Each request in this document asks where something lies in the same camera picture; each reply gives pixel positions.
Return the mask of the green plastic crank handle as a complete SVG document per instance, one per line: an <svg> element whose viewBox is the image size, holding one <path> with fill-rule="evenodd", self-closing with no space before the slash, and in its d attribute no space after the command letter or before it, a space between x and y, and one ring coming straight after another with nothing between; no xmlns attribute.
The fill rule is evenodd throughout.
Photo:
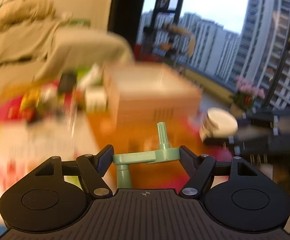
<svg viewBox="0 0 290 240"><path fill-rule="evenodd" d="M157 164L180 160L179 148L171 147L169 144L164 122L157 123L157 135L159 139L158 150L113 155L118 188L131 189L133 187L129 170L131 164Z"/></svg>

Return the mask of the white round container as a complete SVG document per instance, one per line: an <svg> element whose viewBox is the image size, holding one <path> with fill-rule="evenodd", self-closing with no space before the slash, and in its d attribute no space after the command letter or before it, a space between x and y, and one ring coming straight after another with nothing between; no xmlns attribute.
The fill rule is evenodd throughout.
<svg viewBox="0 0 290 240"><path fill-rule="evenodd" d="M229 112L216 107L207 110L199 130L201 141L206 138L226 138L238 130L236 118Z"/></svg>

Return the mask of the pink potted flowers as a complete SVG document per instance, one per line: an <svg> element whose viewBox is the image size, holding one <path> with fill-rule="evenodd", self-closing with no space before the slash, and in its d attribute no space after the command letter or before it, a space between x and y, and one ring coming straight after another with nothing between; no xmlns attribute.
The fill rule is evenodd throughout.
<svg viewBox="0 0 290 240"><path fill-rule="evenodd" d="M230 96L233 103L241 110L249 110L253 107L257 98L264 99L265 91L255 86L252 82L242 76L235 78L236 92Z"/></svg>

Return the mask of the colourful cartoon play mat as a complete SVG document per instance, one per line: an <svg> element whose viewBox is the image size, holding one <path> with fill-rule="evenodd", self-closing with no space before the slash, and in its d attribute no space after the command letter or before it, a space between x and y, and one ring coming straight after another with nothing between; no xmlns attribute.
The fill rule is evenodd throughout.
<svg viewBox="0 0 290 240"><path fill-rule="evenodd" d="M0 96L0 197L19 179L51 156L75 160L82 154L97 154L112 144L115 154L158 149L157 126L154 122L115 124L108 112L77 115L74 131L68 129L68 119L44 119L33 125L15 119L21 97L29 86L5 88ZM204 112L174 120L164 120L171 147L185 145L195 154L210 154L218 161L228 161L228 150L206 147L199 139L198 129ZM133 188L172 188L179 191L188 175L178 161L130 166ZM6 230L0 216L0 235Z"/></svg>

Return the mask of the pink cardboard box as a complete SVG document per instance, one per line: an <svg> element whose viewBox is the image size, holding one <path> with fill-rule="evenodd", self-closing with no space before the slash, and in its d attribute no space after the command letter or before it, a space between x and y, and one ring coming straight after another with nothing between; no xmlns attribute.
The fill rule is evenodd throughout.
<svg viewBox="0 0 290 240"><path fill-rule="evenodd" d="M160 122L194 115L202 90L166 64L104 67L103 85L115 124Z"/></svg>

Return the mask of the metal shoe rack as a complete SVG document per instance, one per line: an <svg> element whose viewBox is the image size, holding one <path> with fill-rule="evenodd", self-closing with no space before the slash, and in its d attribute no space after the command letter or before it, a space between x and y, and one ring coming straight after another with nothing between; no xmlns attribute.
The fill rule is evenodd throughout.
<svg viewBox="0 0 290 240"><path fill-rule="evenodd" d="M161 53L177 62L181 56L193 56L195 35L180 25L184 0L155 0L154 8L140 23L138 58L159 61Z"/></svg>

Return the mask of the beige covered sofa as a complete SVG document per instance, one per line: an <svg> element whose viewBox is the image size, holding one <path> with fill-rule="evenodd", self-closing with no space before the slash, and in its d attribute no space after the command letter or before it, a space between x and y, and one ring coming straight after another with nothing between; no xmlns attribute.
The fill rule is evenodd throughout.
<svg viewBox="0 0 290 240"><path fill-rule="evenodd" d="M65 69L133 60L127 40L106 30L56 15L23 21L0 31L0 94L7 85L52 79Z"/></svg>

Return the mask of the beige pillow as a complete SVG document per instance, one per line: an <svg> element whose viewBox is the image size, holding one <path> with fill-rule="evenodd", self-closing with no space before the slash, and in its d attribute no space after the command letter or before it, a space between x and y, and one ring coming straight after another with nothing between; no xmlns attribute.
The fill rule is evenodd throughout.
<svg viewBox="0 0 290 240"><path fill-rule="evenodd" d="M54 17L55 12L52 0L3 0L0 3L0 31L23 21Z"/></svg>

